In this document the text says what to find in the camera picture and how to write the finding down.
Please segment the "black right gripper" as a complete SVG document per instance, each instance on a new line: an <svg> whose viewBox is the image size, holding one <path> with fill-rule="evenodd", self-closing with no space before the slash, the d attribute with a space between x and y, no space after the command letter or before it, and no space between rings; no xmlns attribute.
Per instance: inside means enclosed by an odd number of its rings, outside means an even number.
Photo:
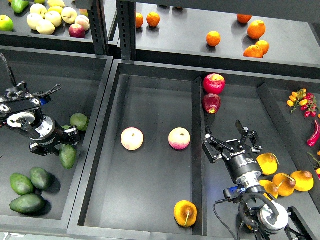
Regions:
<svg viewBox="0 0 320 240"><path fill-rule="evenodd" d="M242 155L249 155L252 152L260 153L262 151L263 146L259 135L255 130L249 130L249 128L243 126L239 120L235 122L235 126L240 133L241 138L237 141L237 148L234 148L233 150L230 144L215 138L208 125L205 127L205 137L202 142L202 149L211 164L214 164L220 159L230 161ZM246 147L247 140L250 140L252 147Z"/></svg>

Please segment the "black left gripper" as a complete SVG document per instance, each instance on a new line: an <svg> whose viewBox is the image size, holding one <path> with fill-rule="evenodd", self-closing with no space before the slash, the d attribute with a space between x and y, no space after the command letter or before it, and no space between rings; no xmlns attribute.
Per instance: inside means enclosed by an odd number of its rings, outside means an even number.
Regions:
<svg viewBox="0 0 320 240"><path fill-rule="evenodd" d="M55 146L61 143L76 146L80 141L80 133L76 126L71 126L68 130L61 126L55 126L52 133L37 140L37 142L30 143L29 150L31 153L40 156L56 155L58 157L59 150Z"/></svg>

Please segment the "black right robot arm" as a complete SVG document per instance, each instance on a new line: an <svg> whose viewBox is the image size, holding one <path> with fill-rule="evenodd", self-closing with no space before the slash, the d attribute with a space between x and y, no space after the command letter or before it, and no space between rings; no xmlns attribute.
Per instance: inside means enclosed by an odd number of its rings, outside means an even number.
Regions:
<svg viewBox="0 0 320 240"><path fill-rule="evenodd" d="M259 135L236 121L240 139L222 141L214 137L209 126L205 127L202 149L209 162L223 160L234 187L223 191L224 198L216 205L233 202L238 205L241 230L250 227L257 240L268 240L272 235L284 231L289 240L314 240L314 233L298 210L291 206L284 208L276 198L259 183L263 171L254 154L263 149Z"/></svg>

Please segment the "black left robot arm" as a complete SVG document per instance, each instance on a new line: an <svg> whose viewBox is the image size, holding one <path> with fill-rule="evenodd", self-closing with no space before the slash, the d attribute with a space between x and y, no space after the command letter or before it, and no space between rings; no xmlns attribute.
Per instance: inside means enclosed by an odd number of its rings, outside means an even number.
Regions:
<svg viewBox="0 0 320 240"><path fill-rule="evenodd" d="M57 145L75 146L81 138L78 128L74 125L62 128L53 118L44 115L42 106L51 101L50 95L59 91L62 86L56 84L49 91L30 93L27 83L17 83L12 69L3 54L0 55L12 87L0 96L0 126L32 140L29 145L31 153L46 156L60 155Z"/></svg>

